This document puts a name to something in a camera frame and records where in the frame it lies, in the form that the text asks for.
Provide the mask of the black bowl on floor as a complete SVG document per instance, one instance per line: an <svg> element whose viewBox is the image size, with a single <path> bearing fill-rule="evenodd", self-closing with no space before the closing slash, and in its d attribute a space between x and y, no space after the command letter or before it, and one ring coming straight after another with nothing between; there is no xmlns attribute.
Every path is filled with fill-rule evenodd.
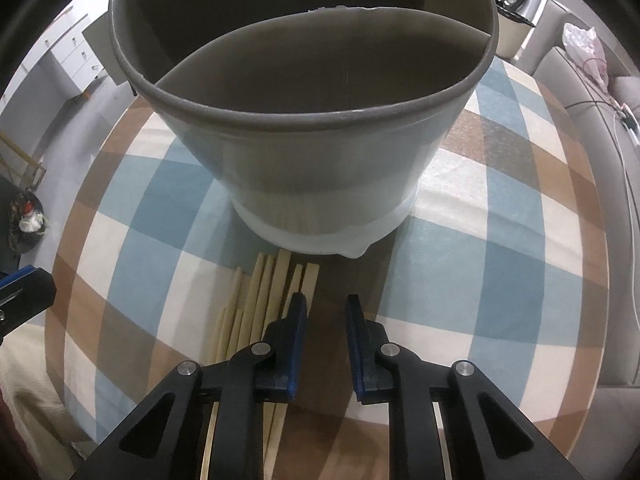
<svg viewBox="0 0 640 480"><path fill-rule="evenodd" d="M9 202L9 248L17 255L33 250L46 236L49 221L32 191L17 193Z"/></svg>

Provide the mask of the white power strip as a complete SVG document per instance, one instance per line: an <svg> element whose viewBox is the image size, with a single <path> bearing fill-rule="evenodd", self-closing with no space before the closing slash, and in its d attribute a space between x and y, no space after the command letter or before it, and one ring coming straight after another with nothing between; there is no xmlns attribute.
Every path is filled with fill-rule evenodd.
<svg viewBox="0 0 640 480"><path fill-rule="evenodd" d="M620 120L629 131L632 144L634 144L635 148L638 148L640 146L639 123L636 116L634 116L631 108L626 103L624 103L620 108L620 114L622 114L622 118L620 118Z"/></svg>

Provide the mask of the beige cabinet near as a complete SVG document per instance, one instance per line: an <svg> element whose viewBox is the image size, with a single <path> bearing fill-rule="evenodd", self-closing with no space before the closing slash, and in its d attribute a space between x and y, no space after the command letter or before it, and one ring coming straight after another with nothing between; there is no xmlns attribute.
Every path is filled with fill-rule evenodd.
<svg viewBox="0 0 640 480"><path fill-rule="evenodd" d="M82 31L82 34L114 84L119 86L127 82L128 79L115 58L108 14L104 12L100 15Z"/></svg>

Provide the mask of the white drawer dresser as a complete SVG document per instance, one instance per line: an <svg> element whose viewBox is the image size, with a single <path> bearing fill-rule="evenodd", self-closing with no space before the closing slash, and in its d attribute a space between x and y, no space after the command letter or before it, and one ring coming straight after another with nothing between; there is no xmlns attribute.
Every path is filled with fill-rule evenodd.
<svg viewBox="0 0 640 480"><path fill-rule="evenodd" d="M64 9L27 52L1 98L1 119L51 119L66 101L84 93L102 70L86 29L101 14Z"/></svg>

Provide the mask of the checkered tablecloth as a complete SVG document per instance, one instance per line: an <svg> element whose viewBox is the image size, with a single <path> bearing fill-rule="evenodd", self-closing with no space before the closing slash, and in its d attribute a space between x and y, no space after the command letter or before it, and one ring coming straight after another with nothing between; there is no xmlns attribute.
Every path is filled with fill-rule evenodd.
<svg viewBox="0 0 640 480"><path fill-rule="evenodd" d="M70 210L46 317L65 407L103 440L180 361L206 363L234 272L278 256L149 105L128 102ZM597 188L548 84L495 61L420 180L409 218L358 259L291 255L318 280L278 479L388 471L387 411L352 392L344 303L422 359L468 359L563 453L584 426L608 317Z"/></svg>

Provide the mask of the white plastic bag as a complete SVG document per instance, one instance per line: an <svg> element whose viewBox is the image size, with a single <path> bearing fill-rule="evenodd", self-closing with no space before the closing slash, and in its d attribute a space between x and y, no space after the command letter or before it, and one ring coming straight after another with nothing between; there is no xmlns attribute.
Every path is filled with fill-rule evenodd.
<svg viewBox="0 0 640 480"><path fill-rule="evenodd" d="M572 61L602 90L608 88L608 63L596 30L565 23L562 44Z"/></svg>

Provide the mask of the beige trash bin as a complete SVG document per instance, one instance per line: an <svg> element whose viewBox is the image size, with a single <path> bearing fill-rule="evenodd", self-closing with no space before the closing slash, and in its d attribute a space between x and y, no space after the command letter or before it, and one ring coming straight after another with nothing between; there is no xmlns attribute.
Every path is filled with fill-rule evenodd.
<svg viewBox="0 0 640 480"><path fill-rule="evenodd" d="M520 14L498 6L498 46L496 55L503 60L510 60L521 49L522 43L535 28L535 25Z"/></svg>

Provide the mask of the grey white utensil holder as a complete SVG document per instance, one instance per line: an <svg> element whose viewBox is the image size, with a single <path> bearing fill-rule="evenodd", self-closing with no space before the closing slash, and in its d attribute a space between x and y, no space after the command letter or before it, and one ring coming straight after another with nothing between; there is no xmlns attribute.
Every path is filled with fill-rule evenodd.
<svg viewBox="0 0 640 480"><path fill-rule="evenodd" d="M258 236L358 258L494 58L494 0L110 0L130 84Z"/></svg>

